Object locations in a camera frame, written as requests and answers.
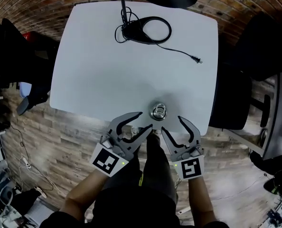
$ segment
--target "person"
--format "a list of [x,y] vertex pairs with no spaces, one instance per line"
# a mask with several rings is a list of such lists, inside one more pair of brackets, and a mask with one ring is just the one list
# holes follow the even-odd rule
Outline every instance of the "person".
[[[67,195],[60,211],[44,220],[50,227],[180,226],[176,216],[177,193],[169,162],[160,139],[147,137],[147,161],[139,169],[138,151],[112,177],[94,170]],[[189,204],[197,228],[228,228],[217,221],[203,177],[188,181]],[[84,223],[86,210],[94,203],[93,219]]]

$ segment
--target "lamp base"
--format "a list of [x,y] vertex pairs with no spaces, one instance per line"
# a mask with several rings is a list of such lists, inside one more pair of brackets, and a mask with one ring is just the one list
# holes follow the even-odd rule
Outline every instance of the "lamp base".
[[[148,35],[146,35],[146,33],[143,31],[143,28],[148,22],[152,20],[159,20],[168,26],[169,34],[166,36],[166,38],[162,40],[153,40]],[[152,17],[146,17],[146,18],[134,20],[129,24],[126,24],[125,26],[123,26],[122,32],[126,40],[132,40],[138,43],[143,43],[148,45],[156,45],[166,42],[170,38],[172,30],[170,24],[165,19],[152,16]]]

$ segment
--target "cable plug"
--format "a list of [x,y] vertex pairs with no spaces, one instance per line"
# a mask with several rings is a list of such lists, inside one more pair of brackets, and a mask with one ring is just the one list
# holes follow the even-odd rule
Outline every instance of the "cable plug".
[[202,63],[201,59],[198,57],[190,56],[195,62]]
[[23,162],[26,164],[26,166],[29,165],[29,163],[28,163],[28,161],[26,160],[25,157],[23,157]]

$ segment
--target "desk lamp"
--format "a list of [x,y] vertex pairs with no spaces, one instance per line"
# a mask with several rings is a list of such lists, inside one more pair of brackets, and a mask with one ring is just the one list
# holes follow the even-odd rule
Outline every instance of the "desk lamp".
[[[147,1],[163,6],[163,7],[181,8],[181,9],[192,6],[193,4],[197,2],[197,0],[147,0]],[[167,41],[170,38],[171,26],[165,19],[160,18],[160,17],[155,17],[155,16],[139,19],[137,15],[134,14],[130,8],[125,6],[125,0],[121,0],[121,4],[122,4],[121,16],[123,20],[123,25],[120,25],[119,27],[122,28],[122,35],[125,38],[125,41],[132,40],[132,41],[143,43],[143,44],[156,44],[157,45],[157,44],[161,44]],[[137,18],[137,20],[131,21],[132,15],[134,15]],[[163,23],[165,23],[168,26],[169,34],[166,36],[166,38],[162,40],[153,40],[143,32],[144,25],[151,20],[162,21]]]

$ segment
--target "power cord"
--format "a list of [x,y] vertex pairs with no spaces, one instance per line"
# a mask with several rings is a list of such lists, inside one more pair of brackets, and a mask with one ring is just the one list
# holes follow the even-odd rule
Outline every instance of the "power cord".
[[[25,152],[26,152],[26,156],[27,156],[27,160],[26,160],[23,156],[21,156],[21,158],[19,159],[19,175],[20,175],[20,179],[21,179],[21,188],[22,188],[22,190],[23,190],[23,179],[22,179],[22,175],[21,175],[21,168],[26,168],[29,172],[31,172],[31,173],[33,173],[33,174],[35,174],[35,175],[39,175],[39,176],[44,177],[44,178],[48,181],[48,183],[51,185],[51,189],[42,189],[42,190],[52,191],[52,190],[54,189],[54,186],[55,186],[56,189],[57,189],[60,193],[62,193],[64,196],[66,196],[66,195],[56,186],[56,184],[55,184],[51,179],[49,179],[47,176],[43,175],[43,174],[40,172],[40,170],[39,170],[36,166],[31,165],[31,164],[29,163],[29,155],[28,155],[26,146],[25,146],[25,144],[24,144],[22,132],[21,132],[19,129],[14,128],[12,125],[10,125],[10,126],[11,126],[14,130],[16,130],[16,131],[18,131],[18,132],[20,133],[20,135],[21,135],[21,142],[20,142],[20,145],[21,145],[21,147],[24,147]],[[26,166],[21,166],[21,165],[20,165],[22,158],[23,158],[23,160],[24,160]],[[35,172],[31,171],[31,170],[30,170],[31,167],[34,167],[39,173],[35,173]]]
[[[132,12],[131,8],[129,8],[129,7],[126,7],[126,8],[128,8],[128,10],[129,10],[129,11],[126,12],[126,14],[129,14],[129,19],[128,19],[127,24],[130,24],[130,23],[132,23],[132,22],[134,21],[134,20],[131,20],[132,15],[134,15],[134,16],[137,18],[136,21],[139,21],[139,24],[140,24],[139,30],[140,30],[147,38],[149,38],[155,45],[157,45],[158,47],[160,47],[160,48],[162,48],[162,49],[165,49],[165,50],[183,53],[183,54],[189,56],[189,57],[190,57],[191,59],[193,59],[195,62],[197,62],[197,63],[202,63],[201,59],[198,58],[198,57],[192,56],[192,55],[190,55],[190,54],[188,54],[188,53],[186,53],[186,52],[180,51],[180,50],[175,50],[175,49],[171,49],[171,48],[162,47],[162,46],[160,46],[159,44],[157,44],[152,38],[150,38],[150,37],[143,31],[143,26],[142,26],[142,24],[140,23],[139,17],[138,17],[135,13]],[[115,32],[114,32],[114,39],[115,39],[118,43],[124,43],[124,42],[126,42],[126,41],[129,40],[129,39],[127,39],[127,38],[125,37],[124,32],[123,32],[123,30],[124,30],[125,27],[126,27],[126,22],[125,22],[124,15],[123,15],[123,10],[121,10],[121,18],[122,18],[123,24],[120,25],[120,26],[118,26],[118,27],[116,28]],[[119,28],[121,28],[122,36],[123,36],[123,38],[125,39],[124,41],[118,41],[118,40],[117,40],[117,31],[118,31]]]
[[177,188],[179,186],[179,184],[182,182],[182,180],[180,179],[180,177],[177,178],[177,180],[175,181],[175,189],[177,191]]

